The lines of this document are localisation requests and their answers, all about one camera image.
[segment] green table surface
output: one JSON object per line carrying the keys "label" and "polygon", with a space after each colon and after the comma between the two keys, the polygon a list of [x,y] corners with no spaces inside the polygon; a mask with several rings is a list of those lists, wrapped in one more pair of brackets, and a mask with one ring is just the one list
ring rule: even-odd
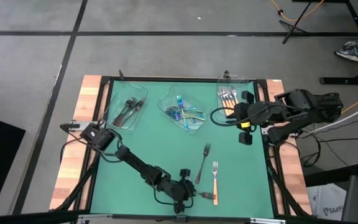
{"label": "green table surface", "polygon": [[[212,162],[219,161],[218,199],[194,197],[192,208],[184,215],[194,217],[273,218],[272,201],[259,127],[252,133],[253,144],[239,143],[240,130],[236,127],[220,127],[207,121],[196,134],[188,134],[162,115],[157,102],[172,85],[181,85],[188,93],[217,107],[216,83],[134,82],[148,89],[148,104],[133,133],[121,132],[124,144],[146,164],[159,166],[180,180],[180,169],[190,169],[189,178],[198,192],[213,192]],[[120,92],[114,85],[112,95]],[[252,83],[244,89],[254,91]],[[203,158],[203,149],[211,143],[209,156],[204,163],[200,184],[195,179]],[[115,152],[116,140],[106,152]],[[162,202],[172,203],[163,192],[157,192]],[[175,215],[173,206],[154,200],[153,189],[144,183],[139,173],[125,162],[110,164],[100,160],[94,186],[91,213],[123,215]]]}

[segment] concrete floor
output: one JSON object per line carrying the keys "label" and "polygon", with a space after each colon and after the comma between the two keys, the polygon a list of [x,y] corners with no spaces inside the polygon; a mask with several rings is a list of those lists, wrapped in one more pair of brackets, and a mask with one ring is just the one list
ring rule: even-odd
{"label": "concrete floor", "polygon": [[[305,6],[289,0],[276,2],[291,18]],[[351,3],[358,13],[358,1]],[[72,30],[80,4],[81,0],[0,1],[0,30]],[[92,0],[80,31],[283,32],[279,19],[269,0]],[[310,32],[357,31],[344,4],[323,4],[299,26]],[[0,37],[0,120],[27,131],[0,195],[0,215],[12,210],[68,39]],[[358,73],[358,63],[333,55],[348,40],[293,38],[283,45],[282,37],[77,37],[23,212],[48,210],[59,150],[67,139],[58,126],[73,116],[83,75],[117,75],[121,69],[127,76],[216,77],[229,70],[249,78],[281,79],[286,90],[338,92],[347,107],[358,100],[358,86],[322,86],[318,77]],[[346,138],[355,131],[358,124],[321,137]],[[311,138],[298,141],[301,155],[316,151],[313,142]],[[348,164],[358,163],[358,141],[333,142],[331,146]],[[322,147],[318,168],[344,166]]]}

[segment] plastic container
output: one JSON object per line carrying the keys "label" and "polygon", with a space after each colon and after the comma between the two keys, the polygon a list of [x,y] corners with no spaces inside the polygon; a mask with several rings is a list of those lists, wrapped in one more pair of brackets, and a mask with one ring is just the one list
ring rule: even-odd
{"label": "plastic container", "polygon": [[[114,94],[110,102],[106,127],[132,133],[147,106],[147,89],[129,82],[120,82],[114,84],[114,87],[119,91]],[[129,99],[132,99],[130,108],[128,107]]]}
{"label": "plastic container", "polygon": [[[244,102],[241,93],[248,90],[249,79],[243,75],[232,75],[225,73],[218,76],[216,88],[216,104],[217,107],[233,108],[235,104]],[[214,113],[214,119],[219,122],[227,121],[226,116],[233,113],[233,110],[219,110]]]}
{"label": "plastic container", "polygon": [[[183,101],[183,113],[178,105],[178,96]],[[194,134],[208,118],[211,107],[189,94],[181,86],[173,85],[157,103],[164,117],[190,134]]]}

